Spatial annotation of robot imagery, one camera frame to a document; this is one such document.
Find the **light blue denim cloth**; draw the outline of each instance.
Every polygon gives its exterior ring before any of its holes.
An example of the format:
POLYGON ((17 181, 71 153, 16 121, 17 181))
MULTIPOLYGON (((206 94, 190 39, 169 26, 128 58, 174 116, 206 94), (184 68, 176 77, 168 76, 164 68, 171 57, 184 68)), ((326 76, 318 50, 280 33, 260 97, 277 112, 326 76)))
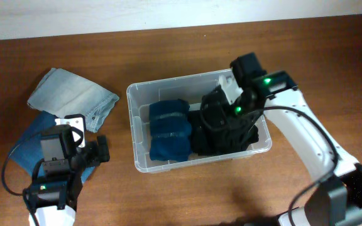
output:
POLYGON ((97 132, 118 99, 116 94, 86 78, 51 68, 31 94, 28 105, 59 118, 82 114, 86 129, 97 132))

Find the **wooden desk surface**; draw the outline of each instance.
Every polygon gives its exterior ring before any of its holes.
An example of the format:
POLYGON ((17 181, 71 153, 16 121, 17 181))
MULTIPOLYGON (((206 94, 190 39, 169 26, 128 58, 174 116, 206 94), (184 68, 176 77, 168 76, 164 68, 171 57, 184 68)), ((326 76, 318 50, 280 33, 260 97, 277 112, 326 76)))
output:
MULTIPOLYGON (((64 68, 120 96, 98 132, 107 135, 111 160, 85 184, 75 225, 207 225, 284 212, 310 179, 270 122, 273 147, 265 154, 158 174, 134 167, 128 85, 224 69, 251 51, 269 72, 288 71, 319 120, 362 162, 359 15, 0 41, 0 173, 39 113, 26 100, 51 67, 64 68)), ((15 191, 30 183, 14 163, 7 177, 15 191)), ((22 199, 0 181, 0 225, 27 224, 22 199)))

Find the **white wall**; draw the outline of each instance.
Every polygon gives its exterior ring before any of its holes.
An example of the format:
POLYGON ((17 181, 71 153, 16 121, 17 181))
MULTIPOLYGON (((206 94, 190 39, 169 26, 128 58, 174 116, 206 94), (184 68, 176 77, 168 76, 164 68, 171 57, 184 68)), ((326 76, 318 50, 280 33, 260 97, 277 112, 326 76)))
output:
POLYGON ((0 0, 0 40, 362 13, 362 0, 0 0))

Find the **plastic storage container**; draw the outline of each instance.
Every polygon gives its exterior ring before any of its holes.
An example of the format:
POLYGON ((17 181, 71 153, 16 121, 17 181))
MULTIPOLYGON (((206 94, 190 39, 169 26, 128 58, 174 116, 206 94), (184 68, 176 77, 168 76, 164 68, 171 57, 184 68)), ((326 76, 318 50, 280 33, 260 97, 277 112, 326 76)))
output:
POLYGON ((210 163, 213 161, 244 158, 270 149, 272 140, 265 122, 261 116, 256 122, 259 129, 259 141, 251 144, 246 151, 220 156, 198 156, 191 154, 185 162, 152 161, 150 150, 150 122, 149 105, 160 100, 182 99, 188 101, 191 109, 197 110, 203 95, 208 94, 218 84, 220 75, 233 76, 228 70, 207 72, 177 78, 134 83, 126 90, 129 108, 129 121, 131 122, 132 145, 136 169, 142 173, 158 173, 170 169, 210 163))

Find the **folded fabric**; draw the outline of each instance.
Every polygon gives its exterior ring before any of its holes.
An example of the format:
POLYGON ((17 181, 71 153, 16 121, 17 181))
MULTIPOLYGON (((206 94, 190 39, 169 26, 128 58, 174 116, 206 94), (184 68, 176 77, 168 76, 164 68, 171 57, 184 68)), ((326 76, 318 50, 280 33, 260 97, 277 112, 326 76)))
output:
POLYGON ((119 97, 100 85, 64 69, 52 68, 37 85, 28 105, 60 118, 85 116, 86 129, 97 132, 119 97))
POLYGON ((190 136, 192 152, 198 155, 210 156, 215 155, 214 150, 209 146, 206 139, 207 132, 205 125, 200 119, 200 110, 193 110, 188 113, 188 121, 191 123, 192 133, 190 136))
POLYGON ((162 100, 149 105, 149 120, 154 121, 171 116, 186 118, 188 110, 189 104, 184 100, 162 100))
MULTIPOLYGON (((221 118, 218 112, 211 109, 204 111, 207 122, 216 122, 221 118)), ((259 141, 258 128, 244 119, 230 117, 233 126, 220 131, 210 131, 202 123, 200 111, 188 113, 188 121, 192 126, 190 136, 191 148, 200 156, 215 156, 247 150, 250 144, 259 141)))
MULTIPOLYGON (((43 131, 49 127, 55 126, 56 117, 52 114, 49 114, 45 111, 41 112, 37 118, 31 123, 29 128, 22 134, 19 140, 16 142, 14 147, 20 142, 24 141, 28 137, 32 136, 36 132, 43 131)), ((25 171, 31 176, 33 169, 36 163, 43 158, 43 152, 41 150, 40 144, 40 135, 35 136, 28 141, 24 142, 20 147, 18 147, 13 154, 11 159, 20 165, 25 171)), ((44 176, 44 171, 40 167, 38 176, 44 176)), ((85 183, 86 179, 93 172, 94 167, 86 168, 83 172, 81 179, 82 183, 85 183)))
POLYGON ((188 110, 188 102, 179 99, 150 105, 151 160, 188 160, 192 153, 188 139, 192 131, 187 120, 188 110))
POLYGON ((191 125, 184 117, 167 117, 150 122, 150 159, 186 161, 192 153, 188 137, 191 125))

